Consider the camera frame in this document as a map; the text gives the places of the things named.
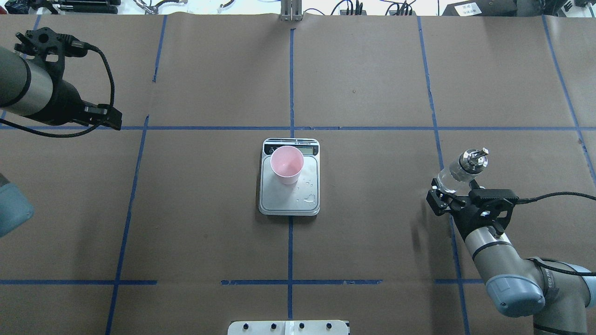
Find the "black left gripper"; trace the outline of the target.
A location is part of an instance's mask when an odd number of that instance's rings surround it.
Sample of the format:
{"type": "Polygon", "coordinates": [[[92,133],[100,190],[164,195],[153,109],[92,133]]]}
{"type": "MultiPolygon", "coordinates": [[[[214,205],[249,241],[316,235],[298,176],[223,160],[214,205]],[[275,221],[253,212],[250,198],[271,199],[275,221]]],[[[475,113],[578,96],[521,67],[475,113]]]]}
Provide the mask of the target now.
{"type": "Polygon", "coordinates": [[[74,122],[92,131],[103,125],[121,129],[122,114],[109,104],[92,104],[62,75],[65,58],[85,57],[98,47],[50,28],[17,33],[13,53],[13,113],[51,126],[74,122]]]}

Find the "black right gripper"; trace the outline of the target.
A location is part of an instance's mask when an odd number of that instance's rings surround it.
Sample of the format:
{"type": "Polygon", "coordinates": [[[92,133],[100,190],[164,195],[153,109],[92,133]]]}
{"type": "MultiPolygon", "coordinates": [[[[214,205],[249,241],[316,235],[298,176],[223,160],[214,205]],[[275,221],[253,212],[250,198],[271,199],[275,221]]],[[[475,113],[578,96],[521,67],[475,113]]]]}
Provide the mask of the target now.
{"type": "Polygon", "coordinates": [[[450,214],[453,217],[464,240],[481,228],[488,228],[495,238],[502,237],[519,197],[510,189],[484,189],[475,181],[472,183],[475,188],[463,196],[447,192],[433,179],[426,201],[436,216],[450,214]]]}

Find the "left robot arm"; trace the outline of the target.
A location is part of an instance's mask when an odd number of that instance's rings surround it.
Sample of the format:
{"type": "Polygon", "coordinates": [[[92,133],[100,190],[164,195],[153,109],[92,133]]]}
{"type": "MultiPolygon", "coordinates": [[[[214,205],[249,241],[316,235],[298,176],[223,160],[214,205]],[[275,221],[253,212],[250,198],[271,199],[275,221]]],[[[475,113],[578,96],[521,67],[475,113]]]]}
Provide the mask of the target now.
{"type": "Polygon", "coordinates": [[[119,131],[122,113],[115,108],[115,80],[107,57],[97,46],[70,34],[42,27],[17,33],[13,51],[1,49],[1,110],[15,116],[59,127],[76,123],[85,127],[71,134],[42,132],[6,119],[1,123],[34,135],[68,139],[89,134],[98,127],[119,131]],[[84,101],[72,83],[63,78],[67,58],[83,58],[92,51],[102,59],[110,82],[110,101],[84,101]]]}

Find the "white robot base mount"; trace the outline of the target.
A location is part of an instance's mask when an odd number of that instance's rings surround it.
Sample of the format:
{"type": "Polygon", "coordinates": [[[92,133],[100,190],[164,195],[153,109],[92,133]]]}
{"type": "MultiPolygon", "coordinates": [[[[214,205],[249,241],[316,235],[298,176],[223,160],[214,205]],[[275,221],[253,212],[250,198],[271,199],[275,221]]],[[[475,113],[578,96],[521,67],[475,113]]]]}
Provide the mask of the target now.
{"type": "Polygon", "coordinates": [[[266,320],[230,323],[228,335],[349,335],[343,320],[266,320]]]}

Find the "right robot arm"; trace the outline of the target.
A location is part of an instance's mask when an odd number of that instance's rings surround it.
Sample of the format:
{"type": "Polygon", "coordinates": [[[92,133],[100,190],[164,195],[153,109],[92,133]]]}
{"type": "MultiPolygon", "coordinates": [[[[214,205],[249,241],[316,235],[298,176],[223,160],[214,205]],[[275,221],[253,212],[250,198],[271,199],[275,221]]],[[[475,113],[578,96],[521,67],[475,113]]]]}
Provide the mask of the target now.
{"type": "Polygon", "coordinates": [[[532,316],[535,335],[587,335],[595,273],[564,261],[520,257],[505,233],[513,208],[538,199],[475,181],[470,186],[468,195],[456,195],[434,178],[426,200],[436,216],[453,218],[494,307],[506,317],[532,316]]]}

